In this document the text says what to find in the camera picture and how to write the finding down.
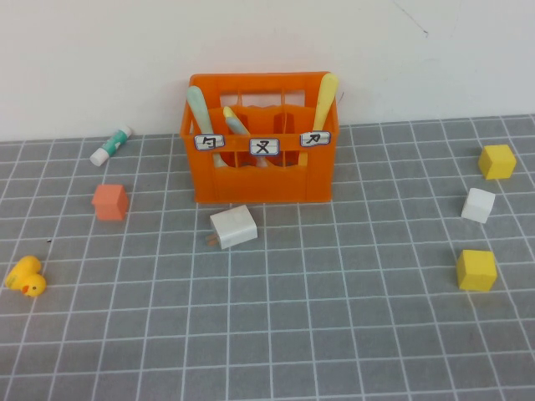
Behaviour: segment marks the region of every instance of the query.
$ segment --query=white cube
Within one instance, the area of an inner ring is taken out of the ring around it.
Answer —
[[[471,188],[465,205],[462,207],[461,217],[478,223],[486,223],[488,216],[491,214],[492,206],[496,195],[485,190]]]
[[[247,206],[239,206],[210,216],[221,249],[258,238],[257,225]]]

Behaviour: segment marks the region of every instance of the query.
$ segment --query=cube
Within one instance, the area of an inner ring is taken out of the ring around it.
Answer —
[[[102,221],[121,221],[128,209],[128,196],[122,185],[99,185],[94,192],[94,211]]]
[[[497,279],[494,254],[465,249],[457,262],[457,282],[465,291],[490,291]]]
[[[511,176],[517,159],[509,145],[488,145],[483,148],[477,164],[487,180],[499,180]]]
[[[491,192],[471,188],[465,200],[465,205],[462,207],[461,217],[485,224],[491,214],[495,199],[496,195]]]
[[[246,206],[211,215],[210,222],[221,249],[258,238],[257,224]]]

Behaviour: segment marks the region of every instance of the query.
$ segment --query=glue stick cap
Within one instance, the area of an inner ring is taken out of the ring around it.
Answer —
[[[102,148],[98,148],[92,155],[89,157],[89,160],[91,160],[91,163],[96,165],[97,167],[100,167],[107,159],[110,158],[110,155],[108,155],[108,152],[106,152]]]
[[[119,131],[123,131],[126,134],[126,137],[129,138],[132,135],[132,128],[128,125],[123,125],[119,128]]]

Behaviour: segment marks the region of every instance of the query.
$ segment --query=toy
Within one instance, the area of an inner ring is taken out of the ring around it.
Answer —
[[[210,222],[216,233],[207,237],[208,245],[219,242],[221,249],[225,249],[258,238],[257,225],[246,206],[212,215]]]
[[[104,184],[97,186],[93,200],[97,219],[103,221],[121,221],[128,209],[128,196],[122,185]]]
[[[234,114],[232,109],[228,106],[223,108],[223,115],[225,116],[225,122],[228,128],[236,135],[251,135],[242,121]],[[257,167],[268,167],[268,162],[263,156],[257,157]]]
[[[491,251],[462,251],[457,262],[457,281],[461,290],[490,291],[496,279],[496,264]]]
[[[312,131],[320,86],[327,74],[193,75],[190,86],[202,90],[216,133],[203,135],[196,114],[186,103],[181,138],[193,178],[195,201],[239,205],[330,201],[339,135],[335,99],[327,108],[323,131]],[[264,107],[265,99],[273,99],[275,94],[280,95],[280,104]],[[296,94],[303,94],[303,105],[289,103]],[[229,132],[223,114],[225,95],[236,95],[236,103],[229,107],[250,136]],[[248,103],[257,99],[262,107],[245,106],[246,96]],[[214,166],[213,154],[219,154],[227,166]],[[267,167],[259,168],[259,157],[266,159]]]
[[[187,89],[186,99],[190,106],[191,112],[195,116],[195,121],[201,130],[201,134],[213,134],[214,130],[211,127],[210,115],[208,114],[208,108],[206,106],[206,101],[204,100],[204,95],[202,94],[201,89],[196,86],[190,86]],[[223,161],[221,155],[218,153],[214,153],[212,158],[214,159],[214,166],[227,166],[227,163]]]
[[[20,290],[27,297],[37,297],[47,287],[44,277],[38,274],[41,262],[35,256],[23,257],[9,272],[6,287],[10,290]]]
[[[517,159],[509,145],[488,145],[483,148],[477,165],[487,180],[499,180],[511,176]]]
[[[491,214],[496,195],[486,190],[471,188],[462,207],[461,217],[478,223],[486,223]]]
[[[109,138],[106,143],[100,146],[89,157],[91,163],[101,166],[107,159],[109,159],[117,149],[132,135],[132,130],[129,127],[119,129],[115,134]]]

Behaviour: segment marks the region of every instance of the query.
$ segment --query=green label on glue stick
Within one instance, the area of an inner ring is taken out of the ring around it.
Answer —
[[[101,146],[102,149],[106,151],[108,155],[113,155],[119,146],[121,146],[126,140],[128,139],[128,136],[123,131],[117,131],[114,136],[109,138],[105,144]]]

